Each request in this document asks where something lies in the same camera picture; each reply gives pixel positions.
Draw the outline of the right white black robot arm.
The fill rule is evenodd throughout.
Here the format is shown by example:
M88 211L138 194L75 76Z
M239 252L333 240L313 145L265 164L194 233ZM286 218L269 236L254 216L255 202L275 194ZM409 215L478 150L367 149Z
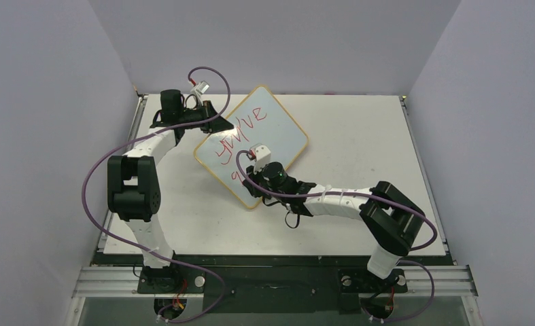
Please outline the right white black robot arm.
M329 215L362 221L377 246L362 272L363 283L379 290L397 280L394 268L415 250L415 239L427 223L424 212L387 181L364 189L340 189L299 181L282 164L245 169L244 187L267 206L282 205L301 217Z

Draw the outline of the yellow framed whiteboard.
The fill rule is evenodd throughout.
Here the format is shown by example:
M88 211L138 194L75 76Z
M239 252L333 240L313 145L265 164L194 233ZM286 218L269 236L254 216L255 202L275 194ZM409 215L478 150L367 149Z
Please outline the yellow framed whiteboard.
M272 159L288 168L307 147L309 137L266 86L250 92L225 119L234 128L208 136L194 150L194 157L241 204L252 209L260 199L251 196L242 182L235 158L238 151L266 145Z

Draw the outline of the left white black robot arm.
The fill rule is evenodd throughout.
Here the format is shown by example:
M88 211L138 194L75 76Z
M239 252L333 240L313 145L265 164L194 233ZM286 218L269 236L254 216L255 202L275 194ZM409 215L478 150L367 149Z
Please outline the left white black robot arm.
M140 283L166 292L177 290L184 282L179 266L169 261L174 251L157 216L162 195L156 166L185 132L194 128L215 134L232 130L234 125L214 109L211 101L197 99L189 108L179 90L163 90L160 109L148 130L150 137L107 161L108 208L131 229L141 249Z

